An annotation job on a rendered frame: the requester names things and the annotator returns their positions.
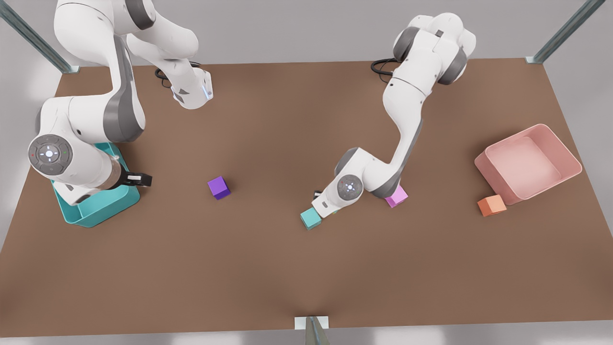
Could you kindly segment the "orange cube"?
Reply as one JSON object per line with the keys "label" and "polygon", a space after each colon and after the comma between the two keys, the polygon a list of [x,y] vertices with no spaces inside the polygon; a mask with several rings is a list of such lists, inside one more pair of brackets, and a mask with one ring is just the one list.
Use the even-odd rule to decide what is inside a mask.
{"label": "orange cube", "polygon": [[503,199],[499,195],[492,195],[477,202],[479,209],[484,217],[492,216],[507,210]]}

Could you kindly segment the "purple cube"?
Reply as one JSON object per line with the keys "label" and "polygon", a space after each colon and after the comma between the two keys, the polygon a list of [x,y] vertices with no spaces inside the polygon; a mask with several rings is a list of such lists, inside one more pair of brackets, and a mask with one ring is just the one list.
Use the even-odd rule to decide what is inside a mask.
{"label": "purple cube", "polygon": [[207,185],[210,189],[210,192],[212,192],[212,195],[216,199],[223,199],[231,194],[226,181],[221,175],[219,175],[215,179],[208,181]]}

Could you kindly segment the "silver frame post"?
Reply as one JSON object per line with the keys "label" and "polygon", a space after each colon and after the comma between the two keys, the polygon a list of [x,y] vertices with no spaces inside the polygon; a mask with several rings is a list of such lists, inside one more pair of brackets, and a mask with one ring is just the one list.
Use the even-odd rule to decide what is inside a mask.
{"label": "silver frame post", "polygon": [[79,66],[70,65],[5,0],[0,0],[0,17],[61,73],[76,74],[79,72]]}
{"label": "silver frame post", "polygon": [[324,332],[329,329],[328,316],[295,317],[294,329],[305,331],[305,345],[330,345]]}
{"label": "silver frame post", "polygon": [[563,26],[543,45],[534,56],[525,57],[528,65],[542,65],[575,33],[606,0],[586,0]]}

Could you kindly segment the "pink plastic bin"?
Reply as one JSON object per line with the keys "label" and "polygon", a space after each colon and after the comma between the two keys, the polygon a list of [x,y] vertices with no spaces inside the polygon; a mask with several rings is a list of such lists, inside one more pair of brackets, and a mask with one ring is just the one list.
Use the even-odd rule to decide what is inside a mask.
{"label": "pink plastic bin", "polygon": [[582,165],[545,124],[492,144],[475,166],[506,205],[530,199],[582,172]]}

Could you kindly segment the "pink cube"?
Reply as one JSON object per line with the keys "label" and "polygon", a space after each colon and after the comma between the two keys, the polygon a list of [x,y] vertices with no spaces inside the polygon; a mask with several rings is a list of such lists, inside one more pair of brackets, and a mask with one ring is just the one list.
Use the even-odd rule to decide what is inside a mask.
{"label": "pink cube", "polygon": [[396,190],[393,192],[392,195],[385,198],[385,201],[388,203],[388,205],[391,208],[393,208],[403,203],[403,201],[405,201],[407,197],[408,197],[408,194],[407,192],[405,192],[403,187],[401,185],[397,185]]}

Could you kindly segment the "teal plastic bin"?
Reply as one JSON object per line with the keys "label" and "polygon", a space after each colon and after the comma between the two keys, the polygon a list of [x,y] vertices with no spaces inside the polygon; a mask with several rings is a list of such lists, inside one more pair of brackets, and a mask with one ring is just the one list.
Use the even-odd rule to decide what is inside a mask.
{"label": "teal plastic bin", "polygon": [[120,185],[112,190],[100,191],[86,198],[81,203],[71,206],[59,193],[55,181],[52,181],[55,196],[68,224],[91,228],[116,214],[135,205],[140,200],[136,186]]}

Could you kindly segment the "teal cube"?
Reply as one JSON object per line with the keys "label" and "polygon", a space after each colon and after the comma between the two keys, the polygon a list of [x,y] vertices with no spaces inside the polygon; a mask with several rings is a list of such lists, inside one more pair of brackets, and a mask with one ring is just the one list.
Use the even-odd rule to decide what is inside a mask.
{"label": "teal cube", "polygon": [[304,223],[304,226],[306,227],[307,230],[313,229],[314,227],[319,225],[322,221],[322,218],[316,212],[314,207],[311,207],[308,210],[305,210],[304,212],[302,212],[300,214],[300,218],[302,222]]}

